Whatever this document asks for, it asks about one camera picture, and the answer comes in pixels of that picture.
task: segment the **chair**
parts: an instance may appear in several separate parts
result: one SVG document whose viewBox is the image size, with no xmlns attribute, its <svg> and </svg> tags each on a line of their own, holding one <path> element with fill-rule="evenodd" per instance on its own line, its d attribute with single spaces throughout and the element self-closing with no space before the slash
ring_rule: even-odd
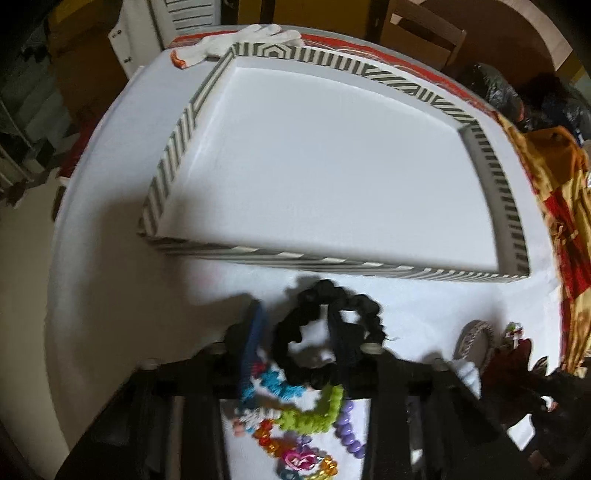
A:
<svg viewBox="0 0 591 480">
<path fill-rule="evenodd" d="M 390 0 L 380 45 L 441 70 L 453 63 L 465 38 L 465 30 L 421 5 Z"/>
</svg>

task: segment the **yellow fabric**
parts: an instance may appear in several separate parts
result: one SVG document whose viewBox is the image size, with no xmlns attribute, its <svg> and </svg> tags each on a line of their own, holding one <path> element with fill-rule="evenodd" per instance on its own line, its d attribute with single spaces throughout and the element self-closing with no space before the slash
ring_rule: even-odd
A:
<svg viewBox="0 0 591 480">
<path fill-rule="evenodd" d="M 544 213 L 563 285 L 562 367 L 575 373 L 591 348 L 591 192 L 588 158 L 563 127 L 521 134 L 498 116 Z"/>
</svg>

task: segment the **tray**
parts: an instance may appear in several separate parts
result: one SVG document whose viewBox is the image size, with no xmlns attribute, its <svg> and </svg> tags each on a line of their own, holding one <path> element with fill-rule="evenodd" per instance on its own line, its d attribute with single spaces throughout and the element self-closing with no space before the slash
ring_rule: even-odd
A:
<svg viewBox="0 0 591 480">
<path fill-rule="evenodd" d="M 174 127 L 139 234 L 270 267 L 525 278 L 510 185 L 461 104 L 353 55 L 235 44 Z"/>
</svg>

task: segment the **black scrunchie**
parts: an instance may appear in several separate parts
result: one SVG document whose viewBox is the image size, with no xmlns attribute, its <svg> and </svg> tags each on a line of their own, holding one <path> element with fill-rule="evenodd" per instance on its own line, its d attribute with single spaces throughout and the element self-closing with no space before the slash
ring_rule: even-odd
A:
<svg viewBox="0 0 591 480">
<path fill-rule="evenodd" d="M 380 346 L 386 335 L 378 316 L 380 306 L 366 295 L 349 296 L 342 287 L 335 287 L 330 280 L 320 280 L 298 297 L 298 306 L 275 327 L 271 353 L 277 365 L 283 369 L 290 385 L 309 384 L 321 390 L 327 383 L 347 383 L 347 370 L 362 358 L 362 343 L 377 343 Z M 288 354 L 290 342 L 302 341 L 300 328 L 320 317 L 320 306 L 328 305 L 327 322 L 330 343 L 336 364 L 321 368 L 304 368 L 296 364 Z M 361 323 L 344 322 L 340 311 L 356 311 Z"/>
</svg>

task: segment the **striped tray border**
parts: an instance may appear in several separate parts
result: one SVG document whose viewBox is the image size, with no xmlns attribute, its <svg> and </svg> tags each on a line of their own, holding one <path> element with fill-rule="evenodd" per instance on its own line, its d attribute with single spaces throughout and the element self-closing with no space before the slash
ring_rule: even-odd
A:
<svg viewBox="0 0 591 480">
<path fill-rule="evenodd" d="M 221 77 L 230 62 L 238 56 L 270 57 L 302 61 L 349 72 L 413 96 L 450 115 L 461 124 L 464 124 L 473 134 L 482 152 L 482 158 L 486 161 L 486 167 L 494 177 L 497 194 L 503 203 L 506 213 L 506 223 L 511 233 L 511 244 L 513 247 L 511 259 L 513 260 L 513 265 L 509 268 L 504 268 L 504 273 L 451 270 L 323 257 L 265 248 L 245 247 L 242 245 L 203 244 L 186 239 L 158 236 L 158 221 L 163 214 L 164 205 L 171 192 L 178 168 L 187 151 L 194 130 L 197 127 L 199 112 L 217 80 Z M 227 260 L 237 263 L 296 268 L 298 270 L 326 273 L 335 272 L 380 277 L 493 282 L 515 281 L 528 277 L 530 274 L 527 247 L 521 220 L 519 219 L 519 213 L 509 183 L 478 121 L 453 102 L 405 77 L 398 76 L 388 70 L 382 70 L 380 67 L 366 63 L 363 60 L 352 59 L 338 52 L 312 47 L 290 47 L 264 43 L 236 43 L 228 50 L 183 109 L 173 132 L 168 138 L 167 145 L 158 163 L 156 175 L 152 178 L 148 189 L 148 195 L 146 196 L 142 215 L 139 220 L 138 233 L 155 247 L 170 255 L 192 255 L 211 260 Z"/>
</svg>

